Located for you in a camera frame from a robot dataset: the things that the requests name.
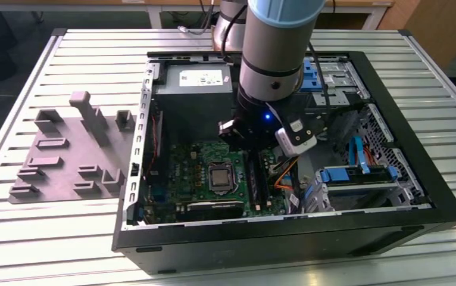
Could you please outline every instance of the black cable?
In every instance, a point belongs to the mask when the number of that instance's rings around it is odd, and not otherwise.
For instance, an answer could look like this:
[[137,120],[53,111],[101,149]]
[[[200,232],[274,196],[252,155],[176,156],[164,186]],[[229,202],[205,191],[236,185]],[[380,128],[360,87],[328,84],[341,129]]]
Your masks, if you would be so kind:
[[221,56],[222,56],[222,60],[228,63],[228,55],[226,55],[226,39],[228,39],[228,34],[229,34],[229,30],[234,24],[234,22],[237,21],[238,17],[242,15],[244,11],[246,9],[246,5],[242,6],[242,8],[240,9],[240,11],[236,13],[234,17],[230,19],[229,24],[226,26],[226,30],[225,30],[225,34],[222,36],[222,42],[221,42]]
[[213,5],[210,5],[209,11],[208,11],[208,15],[204,19],[204,22],[201,23],[201,31],[200,32],[193,32],[193,31],[188,31],[190,34],[193,35],[202,35],[209,27],[209,23],[210,23],[210,18],[212,18],[212,14],[213,14]]
[[316,51],[314,51],[314,48],[313,48],[313,45],[310,44],[310,42],[308,42],[308,47],[309,47],[310,53],[312,53],[313,58],[314,58],[317,78],[318,78],[318,81],[321,84],[322,95],[325,97],[325,107],[326,107],[325,122],[328,122],[328,118],[329,118],[329,114],[330,114],[329,92],[328,92],[328,88],[326,88],[326,84],[325,84],[325,79],[322,78],[322,71],[321,71],[321,67],[320,67],[320,59],[317,58]]
[[204,12],[204,16],[206,16],[202,0],[200,0],[200,6],[201,6],[201,12]]

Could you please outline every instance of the motherboard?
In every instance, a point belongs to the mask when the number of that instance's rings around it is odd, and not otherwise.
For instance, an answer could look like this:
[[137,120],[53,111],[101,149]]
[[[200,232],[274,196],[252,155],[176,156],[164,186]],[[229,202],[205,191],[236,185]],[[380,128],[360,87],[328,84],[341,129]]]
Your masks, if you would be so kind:
[[[272,151],[260,152],[260,158],[262,167],[268,170],[276,161]],[[186,220],[180,217],[180,208],[185,206],[196,207],[200,211],[201,208],[210,210],[212,207],[228,207],[240,211],[242,217],[282,215],[285,205],[280,191],[277,195],[268,196],[262,206],[252,199],[245,161],[242,152],[230,152],[224,142],[205,141],[190,145],[173,145],[168,186],[152,190],[156,222]]]

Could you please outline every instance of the connector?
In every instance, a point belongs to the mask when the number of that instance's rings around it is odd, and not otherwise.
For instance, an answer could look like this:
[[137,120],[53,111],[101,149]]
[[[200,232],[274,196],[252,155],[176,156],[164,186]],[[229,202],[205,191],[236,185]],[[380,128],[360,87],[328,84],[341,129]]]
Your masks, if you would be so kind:
[[185,28],[184,26],[177,26],[178,31],[181,31],[182,33],[189,33],[189,29]]

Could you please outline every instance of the red wire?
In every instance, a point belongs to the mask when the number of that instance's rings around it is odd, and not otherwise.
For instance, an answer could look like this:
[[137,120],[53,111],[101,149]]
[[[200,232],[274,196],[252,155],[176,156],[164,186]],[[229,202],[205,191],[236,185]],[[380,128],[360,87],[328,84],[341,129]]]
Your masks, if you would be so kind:
[[154,160],[156,160],[156,157],[157,157],[156,119],[154,119],[153,116],[152,116],[152,137],[153,137],[153,142],[154,142],[154,153],[153,153],[153,155],[152,155],[150,164],[148,165],[145,177],[148,176],[148,173],[149,173],[149,171],[150,171],[152,164],[154,163]]

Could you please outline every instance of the label sticker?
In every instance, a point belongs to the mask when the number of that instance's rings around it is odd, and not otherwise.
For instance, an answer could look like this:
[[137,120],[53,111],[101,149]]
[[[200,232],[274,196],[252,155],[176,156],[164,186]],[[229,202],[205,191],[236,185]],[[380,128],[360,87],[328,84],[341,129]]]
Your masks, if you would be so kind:
[[221,70],[182,70],[178,76],[178,86],[222,85]]
[[293,194],[289,195],[289,202],[298,207],[298,199]]

